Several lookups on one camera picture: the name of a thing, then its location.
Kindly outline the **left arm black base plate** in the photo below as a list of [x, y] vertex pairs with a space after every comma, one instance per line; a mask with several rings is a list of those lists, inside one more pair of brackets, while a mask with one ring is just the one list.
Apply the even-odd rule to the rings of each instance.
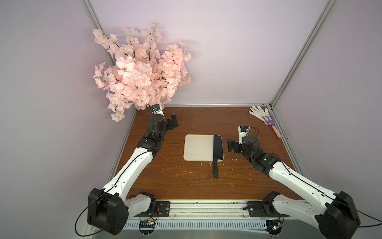
[[140, 213], [136, 215], [136, 217], [165, 217], [168, 218], [170, 216], [170, 201], [156, 201], [155, 204], [152, 203], [149, 209], [146, 212]]

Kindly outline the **cream cutting board orange rim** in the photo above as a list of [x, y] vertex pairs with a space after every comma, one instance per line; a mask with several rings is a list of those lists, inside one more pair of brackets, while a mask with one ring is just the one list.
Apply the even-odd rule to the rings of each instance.
[[197, 162], [212, 162], [212, 134], [187, 134], [184, 145], [184, 160]]

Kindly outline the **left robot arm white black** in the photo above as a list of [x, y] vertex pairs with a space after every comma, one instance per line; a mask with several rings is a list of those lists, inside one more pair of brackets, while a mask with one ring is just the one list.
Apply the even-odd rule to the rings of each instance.
[[131, 158], [103, 188], [93, 189], [88, 196], [87, 222], [112, 235], [119, 234], [126, 222], [139, 215], [153, 215], [156, 197], [141, 192], [135, 197], [127, 195], [145, 167], [163, 146], [167, 131], [179, 126], [176, 115], [166, 119], [162, 111], [154, 113], [148, 129], [138, 142]]

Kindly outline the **black cleaver knife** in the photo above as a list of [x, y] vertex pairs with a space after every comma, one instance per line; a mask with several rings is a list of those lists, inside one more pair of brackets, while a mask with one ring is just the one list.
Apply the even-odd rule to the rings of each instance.
[[223, 144], [222, 137], [219, 135], [213, 136], [213, 158], [212, 158], [212, 166], [213, 166], [213, 175], [215, 178], [218, 178], [218, 161], [224, 159], [223, 154]]

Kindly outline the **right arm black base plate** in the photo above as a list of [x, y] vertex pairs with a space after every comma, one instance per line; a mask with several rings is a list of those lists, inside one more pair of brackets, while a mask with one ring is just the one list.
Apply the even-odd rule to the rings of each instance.
[[241, 208], [249, 213], [250, 217], [267, 217], [267, 218], [288, 218], [289, 215], [280, 214], [276, 211], [275, 207], [270, 202], [264, 201], [248, 201], [247, 205]]

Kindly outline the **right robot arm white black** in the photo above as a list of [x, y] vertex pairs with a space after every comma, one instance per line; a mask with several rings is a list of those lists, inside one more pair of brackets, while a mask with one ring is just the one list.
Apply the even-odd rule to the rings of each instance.
[[261, 148], [255, 136], [228, 140], [228, 151], [243, 155], [260, 173], [285, 185], [304, 201], [293, 200], [272, 191], [263, 200], [266, 212], [277, 212], [317, 228], [327, 239], [350, 239], [361, 220], [350, 195], [319, 186], [288, 167], [281, 159]]

